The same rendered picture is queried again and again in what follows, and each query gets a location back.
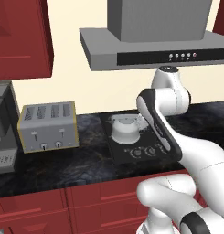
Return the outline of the white kettle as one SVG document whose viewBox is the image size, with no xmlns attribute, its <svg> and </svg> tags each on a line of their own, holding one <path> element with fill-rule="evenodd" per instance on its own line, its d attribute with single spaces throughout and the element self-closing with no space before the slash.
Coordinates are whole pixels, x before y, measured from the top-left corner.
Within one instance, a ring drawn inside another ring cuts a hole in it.
<svg viewBox="0 0 224 234">
<path fill-rule="evenodd" d="M 106 123 L 111 129 L 111 138 L 118 144 L 134 144 L 140 139 L 136 114 L 114 114 Z"/>
</svg>

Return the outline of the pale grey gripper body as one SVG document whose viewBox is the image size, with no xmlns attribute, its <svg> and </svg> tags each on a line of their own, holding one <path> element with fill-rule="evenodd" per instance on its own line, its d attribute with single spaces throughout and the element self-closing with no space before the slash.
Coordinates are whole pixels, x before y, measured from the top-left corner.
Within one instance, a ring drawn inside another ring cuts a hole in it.
<svg viewBox="0 0 224 234">
<path fill-rule="evenodd" d="M 149 125 L 149 123 L 145 120 L 145 118 L 142 115 L 137 116 L 136 122 L 140 130 L 147 128 Z"/>
</svg>

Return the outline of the narrow red wall cupboard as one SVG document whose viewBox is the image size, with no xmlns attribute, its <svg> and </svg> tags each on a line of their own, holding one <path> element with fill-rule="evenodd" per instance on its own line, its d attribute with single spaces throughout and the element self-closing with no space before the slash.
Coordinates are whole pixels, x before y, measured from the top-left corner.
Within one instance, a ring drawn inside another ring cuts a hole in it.
<svg viewBox="0 0 224 234">
<path fill-rule="evenodd" d="M 220 0 L 213 32 L 224 36 L 224 0 Z"/>
</svg>

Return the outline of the wide red drawer front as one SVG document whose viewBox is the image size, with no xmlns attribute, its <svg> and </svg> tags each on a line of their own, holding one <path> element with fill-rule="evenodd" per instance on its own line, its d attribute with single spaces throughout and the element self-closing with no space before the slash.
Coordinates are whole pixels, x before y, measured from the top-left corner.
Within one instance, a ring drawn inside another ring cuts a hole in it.
<svg viewBox="0 0 224 234">
<path fill-rule="evenodd" d="M 122 226 L 139 225 L 148 208 L 137 199 L 137 185 L 145 179 L 184 174 L 185 169 L 135 175 L 66 189 L 73 234 L 93 234 Z"/>
</svg>

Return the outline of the grey extractor hood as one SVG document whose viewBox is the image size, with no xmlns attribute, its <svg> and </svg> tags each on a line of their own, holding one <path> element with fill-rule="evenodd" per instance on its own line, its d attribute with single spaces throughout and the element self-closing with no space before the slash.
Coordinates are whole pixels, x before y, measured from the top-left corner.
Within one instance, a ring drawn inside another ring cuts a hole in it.
<svg viewBox="0 0 224 234">
<path fill-rule="evenodd" d="M 224 36 L 206 30 L 212 0 L 107 0 L 107 27 L 82 28 L 92 71 L 224 64 Z"/>
</svg>

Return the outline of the grey four-slot toaster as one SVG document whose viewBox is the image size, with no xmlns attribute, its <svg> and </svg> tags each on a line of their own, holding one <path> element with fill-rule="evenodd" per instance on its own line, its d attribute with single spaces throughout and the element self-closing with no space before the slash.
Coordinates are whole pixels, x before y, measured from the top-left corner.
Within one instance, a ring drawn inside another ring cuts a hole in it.
<svg viewBox="0 0 224 234">
<path fill-rule="evenodd" d="M 75 102 L 25 105 L 17 130 L 25 154 L 78 147 Z"/>
</svg>

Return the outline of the large red wall cupboard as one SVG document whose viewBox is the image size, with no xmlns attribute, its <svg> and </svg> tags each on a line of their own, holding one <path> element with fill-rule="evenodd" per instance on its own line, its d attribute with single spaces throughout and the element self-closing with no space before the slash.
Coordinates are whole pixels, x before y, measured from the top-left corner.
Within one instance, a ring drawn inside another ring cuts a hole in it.
<svg viewBox="0 0 224 234">
<path fill-rule="evenodd" d="M 0 0 L 0 80 L 50 78 L 47 0 Z"/>
</svg>

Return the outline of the grey coffee machine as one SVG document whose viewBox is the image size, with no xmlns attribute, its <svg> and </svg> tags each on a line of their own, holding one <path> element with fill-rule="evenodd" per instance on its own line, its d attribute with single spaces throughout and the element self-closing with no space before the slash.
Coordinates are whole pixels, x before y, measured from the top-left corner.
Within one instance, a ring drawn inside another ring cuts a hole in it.
<svg viewBox="0 0 224 234">
<path fill-rule="evenodd" d="M 17 132 L 19 110 L 11 81 L 0 81 L 0 174 L 15 171 L 21 149 Z"/>
</svg>

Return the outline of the black hob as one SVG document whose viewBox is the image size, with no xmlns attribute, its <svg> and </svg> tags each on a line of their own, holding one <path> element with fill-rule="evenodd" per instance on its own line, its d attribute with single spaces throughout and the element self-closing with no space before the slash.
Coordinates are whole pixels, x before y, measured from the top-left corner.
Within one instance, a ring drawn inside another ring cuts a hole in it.
<svg viewBox="0 0 224 234">
<path fill-rule="evenodd" d="M 140 139 L 134 144 L 118 144 L 111 138 L 112 127 L 106 123 L 106 121 L 114 114 L 136 114 L 138 116 L 137 110 L 128 110 L 120 112 L 102 112 L 99 114 L 102 129 L 104 135 L 106 136 L 107 143 L 109 145 L 109 150 L 114 163 L 117 165 L 130 164 L 142 161 L 153 161 L 153 162 L 177 162 L 179 161 L 179 155 L 173 150 L 167 151 L 161 144 L 155 133 L 148 126 L 147 128 L 140 130 Z M 155 150 L 155 156 L 148 156 L 144 149 L 148 146 L 152 146 Z M 140 148 L 142 150 L 140 158 L 133 158 L 130 152 L 134 148 Z"/>
</svg>

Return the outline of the black hob knob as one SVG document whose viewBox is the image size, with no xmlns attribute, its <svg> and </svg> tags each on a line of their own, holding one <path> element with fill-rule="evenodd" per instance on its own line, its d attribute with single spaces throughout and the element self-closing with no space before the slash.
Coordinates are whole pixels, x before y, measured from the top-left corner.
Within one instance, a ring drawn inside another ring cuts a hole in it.
<svg viewBox="0 0 224 234">
<path fill-rule="evenodd" d="M 148 146 L 144 149 L 148 156 L 155 156 L 156 150 L 152 146 Z"/>
<path fill-rule="evenodd" d="M 140 148 L 134 148 L 131 152 L 130 155 L 133 158 L 140 158 L 141 157 L 142 150 Z"/>
</svg>

